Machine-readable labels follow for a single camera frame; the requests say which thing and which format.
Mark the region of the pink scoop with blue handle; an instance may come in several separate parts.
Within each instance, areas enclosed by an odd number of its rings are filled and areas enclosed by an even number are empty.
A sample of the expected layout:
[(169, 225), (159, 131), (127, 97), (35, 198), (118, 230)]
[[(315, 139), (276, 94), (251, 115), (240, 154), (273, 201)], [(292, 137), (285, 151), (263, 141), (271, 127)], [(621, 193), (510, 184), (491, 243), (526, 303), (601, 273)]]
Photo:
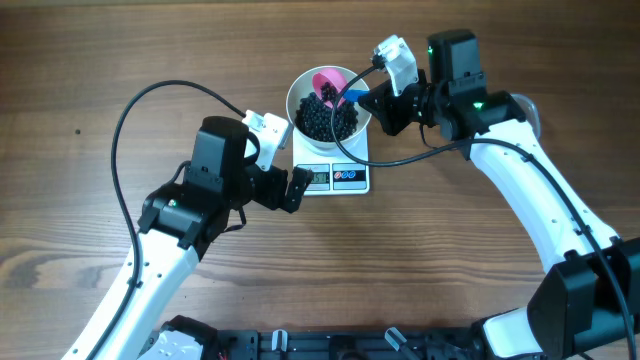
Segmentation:
[[(311, 72), (311, 84), (316, 97), (329, 108), (333, 108), (337, 95), (355, 76), (355, 72), (343, 67), (318, 67)], [(345, 92), (338, 101), (338, 106), (345, 102), (357, 103), (360, 97), (368, 94), (369, 88), (359, 80)]]

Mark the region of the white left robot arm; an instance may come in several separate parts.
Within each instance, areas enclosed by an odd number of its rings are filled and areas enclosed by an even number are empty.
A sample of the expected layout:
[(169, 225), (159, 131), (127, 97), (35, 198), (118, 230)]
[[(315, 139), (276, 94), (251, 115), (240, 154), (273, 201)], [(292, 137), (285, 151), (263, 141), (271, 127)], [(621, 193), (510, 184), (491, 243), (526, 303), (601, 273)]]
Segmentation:
[(251, 201), (271, 210), (298, 210), (311, 171), (272, 164), (292, 130), (290, 121), (270, 113), (203, 120), (192, 157), (179, 172), (182, 182), (169, 181), (145, 199), (137, 246), (66, 358), (136, 358), (209, 245), (230, 231), (231, 212)]

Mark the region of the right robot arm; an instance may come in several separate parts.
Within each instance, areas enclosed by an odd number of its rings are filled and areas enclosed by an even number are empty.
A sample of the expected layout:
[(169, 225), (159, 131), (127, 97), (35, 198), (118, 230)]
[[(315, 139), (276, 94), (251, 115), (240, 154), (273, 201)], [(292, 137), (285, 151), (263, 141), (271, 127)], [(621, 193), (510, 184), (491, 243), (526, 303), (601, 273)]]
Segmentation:
[(450, 30), (427, 40), (420, 69), (391, 36), (373, 51), (385, 83), (359, 97), (385, 133), (438, 128), (496, 186), (534, 243), (545, 276), (524, 307), (477, 321), (462, 350), (476, 359), (565, 359), (625, 340), (638, 355), (639, 243), (594, 214), (542, 149), (506, 91), (490, 92), (476, 36)]

